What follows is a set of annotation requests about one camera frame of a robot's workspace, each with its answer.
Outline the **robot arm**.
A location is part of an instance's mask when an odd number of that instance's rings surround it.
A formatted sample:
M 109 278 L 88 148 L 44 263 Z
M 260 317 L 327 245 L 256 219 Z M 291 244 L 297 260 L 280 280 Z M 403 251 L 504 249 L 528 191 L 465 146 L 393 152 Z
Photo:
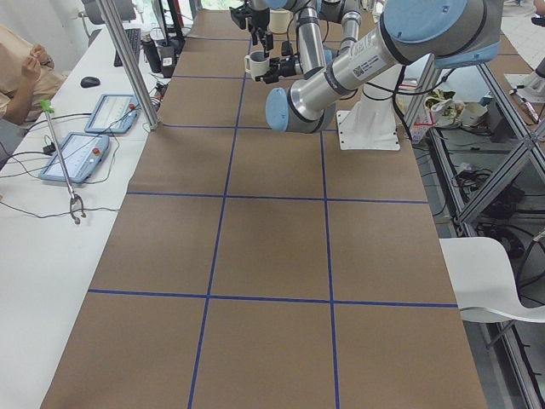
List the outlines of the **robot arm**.
M 230 8 L 233 23 L 250 33 L 261 51 L 244 57 L 244 70 L 256 82 L 276 83 L 280 78 L 310 78 L 359 39 L 360 1 L 245 1 Z M 342 28 L 338 50 L 325 48 L 320 23 Z
M 377 27 L 308 79 L 267 96 L 271 129 L 315 133 L 335 113 L 335 103 L 397 64 L 427 54 L 438 69 L 475 66 L 499 50 L 501 1 L 389 1 Z

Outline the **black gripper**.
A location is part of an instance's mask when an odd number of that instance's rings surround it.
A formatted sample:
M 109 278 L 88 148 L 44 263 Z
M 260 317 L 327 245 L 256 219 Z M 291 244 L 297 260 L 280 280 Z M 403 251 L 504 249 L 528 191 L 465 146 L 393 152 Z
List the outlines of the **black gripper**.
M 263 46 L 264 57 L 267 59 L 273 50 L 273 34 L 270 32 L 263 33 L 261 35 L 261 44 Z M 277 73 L 268 72 L 264 75 L 256 76 L 254 80 L 256 82 L 263 82 L 264 84 L 274 84 L 279 81 L 278 75 L 287 78 L 302 74 L 299 53 L 293 50 L 289 40 L 282 42 L 281 57 L 274 57 L 269 60 L 269 70 L 277 71 Z
M 270 8 L 265 3 L 243 3 L 229 8 L 233 23 L 241 30 L 248 30 L 252 44 L 257 45 L 259 35 L 267 32 L 270 22 Z

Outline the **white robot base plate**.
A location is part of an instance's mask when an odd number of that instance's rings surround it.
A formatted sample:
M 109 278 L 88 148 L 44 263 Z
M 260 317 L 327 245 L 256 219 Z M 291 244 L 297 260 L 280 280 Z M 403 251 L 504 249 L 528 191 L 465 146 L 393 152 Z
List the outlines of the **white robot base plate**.
M 398 151 L 400 149 L 391 94 L 366 84 L 350 111 L 338 111 L 336 123 L 341 150 Z

